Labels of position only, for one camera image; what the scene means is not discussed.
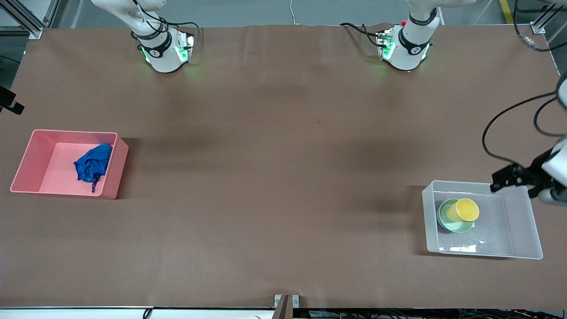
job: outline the green led light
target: green led light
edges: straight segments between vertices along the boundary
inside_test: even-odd
[[[395,43],[392,41],[387,48],[384,48],[383,58],[389,60],[392,57],[392,52],[396,48]]]
[[[427,49],[429,49],[429,44],[424,49],[424,54],[421,56],[421,59],[425,59],[425,55],[427,54]]]
[[[146,57],[146,62],[150,63],[150,58],[147,57],[146,50],[144,50],[143,47],[142,47],[142,52],[143,52],[143,55]]]
[[[179,56],[179,59],[181,60],[181,62],[185,62],[189,59],[187,57],[187,50],[185,50],[184,48],[179,48],[179,47],[175,47],[175,49],[177,51],[177,55]]]

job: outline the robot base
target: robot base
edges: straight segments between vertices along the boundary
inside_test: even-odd
[[[419,54],[411,55],[407,49],[398,42],[402,26],[397,24],[392,29],[378,33],[378,44],[386,45],[386,48],[378,47],[380,60],[389,62],[394,68],[400,70],[413,70],[425,59],[429,44]]]
[[[191,53],[193,52],[193,36],[188,36],[187,33],[178,31],[174,28],[169,28],[168,32],[171,34],[171,44],[163,52],[162,57],[152,56],[143,50],[146,56],[146,62],[151,64],[154,70],[161,73],[170,73],[177,70],[183,63],[191,62]]]

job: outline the floor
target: floor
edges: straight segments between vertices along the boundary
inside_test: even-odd
[[[447,24],[472,24],[488,0],[477,0],[472,6],[444,9]],[[399,23],[407,19],[408,7],[403,0],[295,0],[293,11],[298,24],[337,25]],[[293,24],[289,0],[178,0],[169,1],[159,12],[171,22],[195,21],[205,28],[244,27],[249,25]],[[498,1],[494,1],[479,24],[505,23]],[[60,9],[59,28],[125,28],[126,25],[89,0],[68,0]],[[22,58],[26,37],[0,36],[0,55]],[[18,65],[0,62],[0,85],[10,87]]]

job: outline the clear plastic bin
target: clear plastic bin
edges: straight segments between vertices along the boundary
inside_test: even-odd
[[[432,253],[542,259],[541,243],[526,186],[496,193],[488,183],[433,181],[423,192],[425,236]],[[480,216],[466,233],[457,234],[437,223],[437,208],[451,198],[470,198]]]

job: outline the black cable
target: black cable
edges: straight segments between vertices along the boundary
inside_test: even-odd
[[[14,59],[11,58],[11,57],[7,57],[7,56],[3,56],[3,55],[0,55],[0,57],[1,57],[1,58],[5,58],[5,59],[10,60],[10,61],[13,61],[13,62],[16,62],[17,64],[20,64],[20,61],[14,60]]]
[[[152,308],[147,308],[146,310],[144,310],[142,319],[148,319],[151,316],[152,311]]]
[[[367,31],[364,31],[363,29],[360,29],[359,27],[355,26],[355,25],[352,24],[352,23],[345,22],[345,23],[339,24],[339,26],[342,26],[342,27],[351,27],[351,28],[355,29],[356,31],[358,31],[358,32],[360,32],[360,33],[364,33],[364,34],[366,34],[366,35],[368,35],[368,36],[376,36],[376,33],[368,33]]]
[[[535,115],[534,115],[534,127],[535,127],[536,131],[538,131],[538,132],[539,132],[540,134],[542,134],[542,135],[549,136],[549,137],[562,137],[563,135],[565,135],[565,134],[555,134],[555,133],[546,132],[546,131],[542,130],[541,127],[540,127],[539,124],[538,124],[538,117],[539,117],[540,112],[541,112],[547,105],[549,105],[551,102],[555,101],[556,99],[557,99],[557,97],[554,97],[554,98],[552,98],[551,100],[549,100],[549,101],[543,103],[543,104],[538,108],[538,110],[535,112]]]
[[[199,29],[199,25],[195,22],[183,22],[183,23],[167,22],[167,24],[169,24],[170,26],[176,26],[176,27],[186,26],[187,24],[192,24],[197,28],[197,30]]]
[[[543,13],[548,9],[549,6],[543,6],[541,9],[521,9],[518,8],[518,12],[521,13]],[[567,8],[559,9],[559,11],[567,11]]]
[[[561,6],[558,10],[556,10],[555,13],[553,13],[553,15],[556,15],[556,14],[559,12],[559,10],[562,10],[562,9],[563,9],[563,6]],[[516,34],[517,34],[518,36],[520,36],[520,30],[518,29],[518,24],[516,23],[516,12],[517,12],[517,11],[518,11],[518,0],[516,0],[515,3],[514,3],[514,10],[512,11],[512,21],[513,21],[513,23],[514,23],[514,30],[516,31]],[[552,51],[552,50],[555,50],[555,49],[562,48],[562,47],[564,47],[564,46],[566,46],[566,45],[567,45],[567,42],[564,42],[564,43],[555,45],[555,46],[553,46],[553,47],[549,47],[549,48],[547,48],[547,49],[534,48],[534,50],[535,50],[535,51],[538,51],[538,52],[548,52],[548,51]]]
[[[144,10],[144,9],[142,8],[142,6],[139,5],[139,3],[138,3],[137,0],[132,0],[132,1],[134,2],[134,4],[135,4],[145,15],[149,16],[150,18],[153,18],[153,19],[159,21],[159,30],[156,30],[156,28],[154,28],[154,26],[152,26],[151,23],[150,23],[147,19],[144,19],[144,20],[146,21],[147,25],[150,26],[150,28],[151,28],[152,30],[154,30],[155,32],[158,32],[158,33],[165,33],[165,32],[168,32],[168,31],[167,31],[167,26],[168,26],[168,24],[167,24],[167,21],[166,21],[165,19],[163,19],[163,18],[160,17],[160,16],[158,16],[158,17],[156,18],[156,17],[150,15],[149,13],[146,12],[146,10]],[[164,30],[161,30],[162,27],[163,27],[163,25],[164,25],[164,23],[165,23],[166,27],[164,28]]]
[[[368,41],[370,41],[370,43],[376,45],[378,48],[387,48],[387,46],[385,46],[383,44],[378,44],[377,42],[372,41],[372,38],[368,34],[368,31],[366,31],[366,26],[364,25],[364,23],[361,25],[361,27],[364,30],[364,33],[366,34],[366,37],[368,38]]]
[[[525,309],[512,309],[514,312],[520,313],[523,317],[534,319],[562,319],[547,312],[533,312]]]
[[[551,95],[553,95],[553,94],[555,94],[555,92],[549,92],[549,93],[545,93],[545,94],[540,94],[540,95],[534,96],[533,98],[529,98],[529,99],[523,100],[523,101],[521,101],[521,102],[519,102],[519,103],[516,103],[516,104],[514,104],[514,105],[508,107],[507,109],[503,110],[502,112],[498,113],[495,117],[493,117],[492,120],[490,120],[490,122],[486,125],[486,128],[484,129],[484,132],[483,132],[482,142],[483,142],[484,151],[485,151],[489,156],[492,156],[492,157],[494,157],[494,158],[496,158],[496,159],[498,159],[498,160],[501,159],[501,160],[503,160],[503,161],[505,161],[505,162],[510,162],[510,163],[512,163],[512,164],[516,164],[516,165],[518,165],[518,166],[521,167],[522,165],[520,165],[519,163],[517,163],[515,160],[509,159],[509,158],[504,157],[504,156],[496,155],[496,154],[492,153],[491,151],[489,151],[488,148],[486,147],[486,133],[488,133],[488,129],[490,128],[490,126],[492,125],[492,123],[494,123],[494,121],[496,121],[500,116],[502,116],[502,114],[504,114],[504,113],[506,113],[506,112],[508,112],[508,111],[510,111],[510,110],[513,110],[513,109],[517,108],[518,106],[521,106],[521,105],[524,105],[524,104],[526,104],[526,103],[532,102],[533,100],[545,98],[545,97],[551,96]]]

